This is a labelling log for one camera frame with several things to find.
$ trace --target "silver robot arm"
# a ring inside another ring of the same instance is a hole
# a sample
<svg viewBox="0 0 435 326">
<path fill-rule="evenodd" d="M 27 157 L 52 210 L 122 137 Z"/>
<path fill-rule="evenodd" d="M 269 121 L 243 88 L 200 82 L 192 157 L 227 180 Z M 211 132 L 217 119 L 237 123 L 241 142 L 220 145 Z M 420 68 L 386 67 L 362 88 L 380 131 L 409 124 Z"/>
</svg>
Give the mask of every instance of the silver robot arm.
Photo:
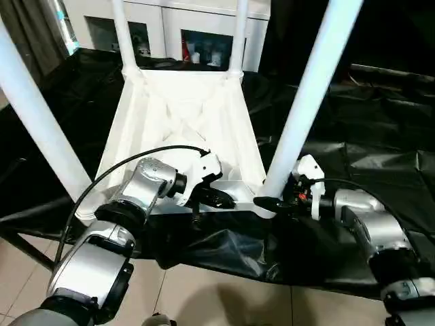
<svg viewBox="0 0 435 326">
<path fill-rule="evenodd" d="M 380 286 L 391 314 L 385 324 L 435 324 L 434 273 L 418 257 L 397 219 L 363 191 L 340 189 L 333 205 L 336 220 L 352 230 Z"/>
<path fill-rule="evenodd" d="M 182 175 L 157 159 L 141 159 L 131 178 L 95 212 L 98 220 L 57 265 L 42 305 L 12 325 L 91 326 L 112 320 L 134 270 L 130 258 L 157 199 L 168 196 L 185 205 L 204 179 L 216 180 L 222 175 L 212 153 L 199 160 L 194 164 L 197 169 Z M 163 317 L 155 318 L 158 325 L 166 325 L 161 323 Z"/>
<path fill-rule="evenodd" d="M 339 189 L 327 196 L 323 182 L 316 179 L 324 181 L 323 171 L 312 156 L 304 156 L 293 170 L 288 201 L 257 197 L 254 203 L 276 213 L 309 212 L 314 220 L 322 211 L 333 210 L 336 221 L 354 235 L 379 284 L 391 314 L 385 324 L 435 325 L 434 273 L 415 252 L 396 217 L 362 190 Z"/>
</svg>

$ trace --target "black tarp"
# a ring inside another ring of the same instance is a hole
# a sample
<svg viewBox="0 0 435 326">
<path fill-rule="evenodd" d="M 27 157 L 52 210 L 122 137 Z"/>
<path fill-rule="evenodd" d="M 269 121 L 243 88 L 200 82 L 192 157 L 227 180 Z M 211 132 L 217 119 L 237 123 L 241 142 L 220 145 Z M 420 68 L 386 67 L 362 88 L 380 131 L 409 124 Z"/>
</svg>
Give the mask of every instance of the black tarp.
<svg viewBox="0 0 435 326">
<path fill-rule="evenodd" d="M 139 63 L 146 69 L 204 68 L 173 60 L 142 58 Z M 120 68 L 117 54 L 80 50 L 42 86 L 89 175 L 96 173 L 120 98 Z M 296 88 L 246 73 L 243 91 L 267 168 Z M 418 92 L 405 96 L 377 88 L 331 86 L 302 154 L 313 155 L 327 177 L 367 186 L 402 216 L 434 233 L 434 101 Z M 0 216 L 64 196 L 10 107 L 0 112 L 0 129 Z M 70 208 L 71 203 L 64 204 L 2 227 L 58 239 Z M 401 222 L 433 264 L 434 247 Z M 82 230 L 75 221 L 69 242 Z M 194 225 L 190 215 L 153 216 L 143 232 L 140 257 L 154 258 L 163 268 L 184 263 L 265 282 L 366 297 L 379 294 L 351 234 L 328 219 L 320 225 L 306 216 L 264 220 L 250 212 L 207 213 Z"/>
</svg>

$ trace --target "white frame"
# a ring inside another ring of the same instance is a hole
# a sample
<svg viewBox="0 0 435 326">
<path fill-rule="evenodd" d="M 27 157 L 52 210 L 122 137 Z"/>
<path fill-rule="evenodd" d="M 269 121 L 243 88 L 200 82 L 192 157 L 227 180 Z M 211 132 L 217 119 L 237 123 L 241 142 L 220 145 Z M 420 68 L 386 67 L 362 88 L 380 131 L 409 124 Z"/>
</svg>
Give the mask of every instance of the white frame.
<svg viewBox="0 0 435 326">
<path fill-rule="evenodd" d="M 229 35 L 234 37 L 236 17 L 207 12 L 192 12 L 163 8 L 164 34 L 168 57 L 182 60 L 181 30 Z M 266 37 L 267 20 L 248 18 L 246 22 L 246 45 L 243 56 L 244 71 L 258 71 Z"/>
<path fill-rule="evenodd" d="M 364 0 L 330 0 L 267 178 L 260 191 L 256 192 L 257 196 L 280 197 L 282 195 L 288 176 L 295 166 L 363 2 Z M 141 72 L 137 66 L 135 67 L 135 57 L 122 1 L 113 0 L 113 5 L 116 7 L 116 30 L 118 39 L 120 39 L 123 71 L 126 76 L 122 98 L 126 98 L 127 92 L 134 92 L 135 88 L 144 86 L 146 71 Z M 236 35 L 244 34 L 246 13 L 247 0 L 239 0 Z M 233 40 L 233 58 L 242 56 L 241 51 L 234 52 L 234 48 L 241 50 L 239 46 L 234 47 L 234 43 L 240 43 L 240 41 L 239 37 Z M 240 60 L 237 60 L 230 64 L 226 81 L 229 83 L 229 90 L 234 91 L 232 95 L 236 100 L 236 106 L 246 108 L 240 85 L 236 86 L 235 83 L 235 78 L 241 77 L 239 63 Z M 0 87 L 71 198 L 77 200 L 79 194 L 90 183 L 90 179 L 26 69 L 1 17 Z M 239 113 L 243 113 L 247 118 L 244 121 L 249 121 L 249 116 L 246 116 L 247 112 L 240 111 Z M 245 131 L 253 136 L 253 131 L 249 129 L 251 126 L 245 125 L 245 127 Z M 102 202 L 101 198 L 91 199 L 88 198 L 89 203 L 86 208 L 93 212 L 96 205 Z M 255 205 L 254 211 L 264 218 L 274 216 L 272 212 L 261 210 Z"/>
<path fill-rule="evenodd" d="M 222 177 L 211 185 L 232 196 L 236 205 L 231 210 L 255 210 L 253 197 L 266 173 L 241 88 L 247 0 L 238 2 L 230 68 L 225 72 L 139 69 L 122 0 L 112 2 L 125 83 L 97 175 L 139 152 L 191 144 L 218 156 Z M 180 173 L 187 173 L 199 157 L 182 149 L 155 155 Z M 111 196 L 134 168 L 132 162 L 107 176 L 101 191 Z M 201 212 L 220 210 L 200 205 Z M 160 198 L 152 214 L 189 212 L 173 200 Z"/>
<path fill-rule="evenodd" d="M 94 49 L 86 17 L 114 19 L 110 0 L 64 0 L 75 36 L 81 48 Z M 150 51 L 153 58 L 166 58 L 162 9 L 155 5 L 124 2 L 129 22 L 147 25 Z"/>
</svg>

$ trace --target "white pole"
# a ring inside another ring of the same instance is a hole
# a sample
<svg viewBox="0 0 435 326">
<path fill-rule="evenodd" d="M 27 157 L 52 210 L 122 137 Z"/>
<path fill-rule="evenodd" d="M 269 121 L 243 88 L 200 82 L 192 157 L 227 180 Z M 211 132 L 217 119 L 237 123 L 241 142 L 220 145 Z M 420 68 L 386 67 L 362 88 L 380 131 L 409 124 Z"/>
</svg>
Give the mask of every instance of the white pole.
<svg viewBox="0 0 435 326">
<path fill-rule="evenodd" d="M 0 86 L 54 173 L 76 201 L 90 185 L 89 176 L 27 71 L 1 16 Z M 91 198 L 96 202 L 89 199 L 84 202 L 79 217 L 92 218 L 95 208 L 104 201 L 103 195 Z"/>
<path fill-rule="evenodd" d="M 237 1 L 236 30 L 232 39 L 230 68 L 228 71 L 235 75 L 242 74 L 243 51 L 245 50 L 246 20 L 249 0 Z"/>
<path fill-rule="evenodd" d="M 257 196 L 281 197 L 363 2 L 329 1 L 266 181 Z M 259 215 L 266 218 L 274 216 L 265 212 Z"/>
<path fill-rule="evenodd" d="M 139 76 L 139 67 L 136 65 L 135 52 L 131 43 L 130 29 L 125 17 L 122 0 L 112 0 L 115 18 L 116 36 L 120 45 L 122 57 L 122 73 L 124 76 Z"/>
</svg>

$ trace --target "tile floor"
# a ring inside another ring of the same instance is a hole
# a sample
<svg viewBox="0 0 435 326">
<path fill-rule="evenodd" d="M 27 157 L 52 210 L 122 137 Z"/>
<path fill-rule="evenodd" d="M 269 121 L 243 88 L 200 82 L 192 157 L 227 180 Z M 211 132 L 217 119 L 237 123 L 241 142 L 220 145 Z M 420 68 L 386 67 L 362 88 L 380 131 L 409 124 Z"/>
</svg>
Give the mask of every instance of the tile floor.
<svg viewBox="0 0 435 326">
<path fill-rule="evenodd" d="M 56 242 L 25 236 L 50 257 Z M 155 261 L 133 262 L 135 273 L 116 318 L 109 326 L 137 325 L 161 312 L 179 326 L 382 326 L 381 302 L 270 285 L 178 265 L 161 270 Z M 38 307 L 50 273 L 0 239 L 0 326 Z"/>
</svg>

